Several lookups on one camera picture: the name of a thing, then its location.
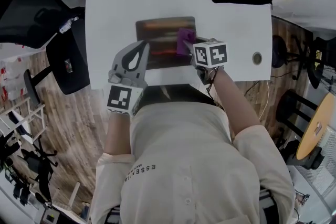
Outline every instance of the round wooden table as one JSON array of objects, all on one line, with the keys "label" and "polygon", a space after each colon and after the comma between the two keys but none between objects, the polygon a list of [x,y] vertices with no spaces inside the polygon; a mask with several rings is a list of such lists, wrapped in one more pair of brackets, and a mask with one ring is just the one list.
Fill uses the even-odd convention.
[{"label": "round wooden table", "polygon": [[316,109],[314,116],[311,118],[308,127],[303,134],[296,152],[297,159],[307,157],[320,142],[329,124],[333,108],[334,96],[331,93],[328,93]]}]

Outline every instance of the box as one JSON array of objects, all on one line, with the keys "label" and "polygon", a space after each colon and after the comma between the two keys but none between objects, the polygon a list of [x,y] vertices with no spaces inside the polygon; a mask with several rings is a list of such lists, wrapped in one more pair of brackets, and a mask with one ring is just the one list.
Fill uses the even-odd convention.
[{"label": "box", "polygon": [[194,56],[197,66],[219,67],[227,62],[226,42],[214,40],[194,44]]},{"label": "box", "polygon": [[104,88],[107,109],[111,112],[134,116],[143,91],[143,88],[108,83]]}]

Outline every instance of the purple object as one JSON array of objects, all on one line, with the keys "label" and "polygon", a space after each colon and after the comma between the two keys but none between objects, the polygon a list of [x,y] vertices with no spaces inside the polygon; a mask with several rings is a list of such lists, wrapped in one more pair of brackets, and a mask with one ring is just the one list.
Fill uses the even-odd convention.
[{"label": "purple object", "polygon": [[196,43],[196,31],[193,29],[180,28],[177,33],[177,55],[190,55],[190,51],[184,44],[184,40],[189,41],[191,44]]}]

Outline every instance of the white shirt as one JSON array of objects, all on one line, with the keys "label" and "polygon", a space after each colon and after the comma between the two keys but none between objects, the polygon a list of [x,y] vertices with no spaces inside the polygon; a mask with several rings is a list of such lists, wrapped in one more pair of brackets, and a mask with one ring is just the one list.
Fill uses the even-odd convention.
[{"label": "white shirt", "polygon": [[295,191],[266,129],[229,137],[225,112],[203,103],[148,105],[131,124],[133,155],[103,154],[91,219],[111,208],[129,223],[257,224],[260,187],[271,191],[287,223]]}]

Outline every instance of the sleeve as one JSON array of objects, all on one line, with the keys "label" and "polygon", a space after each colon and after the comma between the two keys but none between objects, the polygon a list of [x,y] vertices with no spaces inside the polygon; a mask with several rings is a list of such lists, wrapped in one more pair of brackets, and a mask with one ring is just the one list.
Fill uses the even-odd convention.
[{"label": "sleeve", "polygon": [[107,153],[99,158],[96,169],[96,189],[91,204],[93,224],[104,224],[110,210],[120,205],[121,188],[134,164],[134,156]]},{"label": "sleeve", "polygon": [[254,164],[261,187],[271,191],[277,203],[280,223],[286,224],[293,214],[295,190],[288,168],[265,127],[256,125],[242,130],[233,145]]}]

